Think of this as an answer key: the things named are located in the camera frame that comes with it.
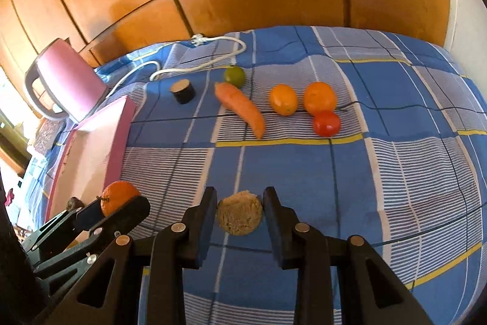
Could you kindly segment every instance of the orange fruit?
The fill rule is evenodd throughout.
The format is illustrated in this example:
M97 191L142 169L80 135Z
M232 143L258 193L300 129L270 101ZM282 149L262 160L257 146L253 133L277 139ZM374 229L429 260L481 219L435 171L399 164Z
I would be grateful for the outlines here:
M311 83L304 91L304 109L312 115L321 111L334 111L337 107L337 96L333 89L323 82Z
M140 192L130 182L115 181L103 190L100 203L101 212L103 215L109 216L135 196L140 196Z
M276 85L269 93L269 102L274 112L290 116L298 109L298 96L288 85Z

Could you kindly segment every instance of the metal screw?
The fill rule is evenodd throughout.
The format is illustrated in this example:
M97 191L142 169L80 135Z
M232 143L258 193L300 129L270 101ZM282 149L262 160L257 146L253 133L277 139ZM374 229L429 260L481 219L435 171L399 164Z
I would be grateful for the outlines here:
M294 229L296 229L296 231L298 231L299 233L307 233L309 232L309 225L299 222L295 224Z
M362 246L364 245L364 239L360 236L352 236L350 237L350 242L352 243L352 245L355 245L355 246Z
M124 246L130 242L130 237L124 234L123 236L117 237L115 242L117 243L117 245Z
M171 226L171 230L175 233L181 233L186 230L186 225L184 223L178 222Z
M96 256L95 254L92 254L90 256L88 256L88 259L87 259L87 262L88 264L93 264L96 262L96 260L98 259L98 256Z

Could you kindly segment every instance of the bed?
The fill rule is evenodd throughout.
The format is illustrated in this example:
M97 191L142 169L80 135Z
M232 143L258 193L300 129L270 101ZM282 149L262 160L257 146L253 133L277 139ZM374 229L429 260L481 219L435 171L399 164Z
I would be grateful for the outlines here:
M247 45L236 62L247 75L242 91L265 116L263 140L214 96L228 60L186 76L197 94L186 105L169 92L180 75L149 82L155 66L147 65L100 107L124 95L136 105L121 178L148 198L151 211L132 237L179 221L207 185L219 199L241 190L262 194L273 185L302 222L333 237L364 236L434 323L460 321L487 281L487 104L472 80L444 49L388 32L277 26L228 35ZM96 72L113 86L144 61L189 67L231 53L234 45L155 44ZM313 133L302 106L284 118L267 101L275 84L301 96L315 81L338 96L342 130L331 139ZM45 163L29 166L26 206L37 227L72 127L68 122ZM332 276L335 323L341 323ZM265 220L244 237L216 224L203 267L184 271L187 323L292 323L296 278L273 260Z

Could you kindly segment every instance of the kettle handle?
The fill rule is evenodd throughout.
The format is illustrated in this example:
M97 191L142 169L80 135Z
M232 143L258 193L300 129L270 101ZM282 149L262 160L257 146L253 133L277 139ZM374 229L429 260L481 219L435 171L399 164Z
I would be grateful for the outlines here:
M54 111L50 111L40 102L32 87L32 84L37 78L39 78L39 71L37 70L36 62L33 62L30 68L25 73L24 92L36 111L44 116L46 119L54 121L64 120L69 117L69 114L67 112L62 111L60 113L56 113Z

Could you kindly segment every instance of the electric kettle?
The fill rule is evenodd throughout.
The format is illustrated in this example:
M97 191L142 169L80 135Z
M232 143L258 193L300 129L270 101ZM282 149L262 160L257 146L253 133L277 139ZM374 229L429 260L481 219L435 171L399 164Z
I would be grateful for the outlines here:
M62 112L56 113L42 105L32 88L37 78ZM108 87L67 41L58 38L37 56L25 73L24 91L34 108L47 119L70 117L79 123L93 114L105 99Z

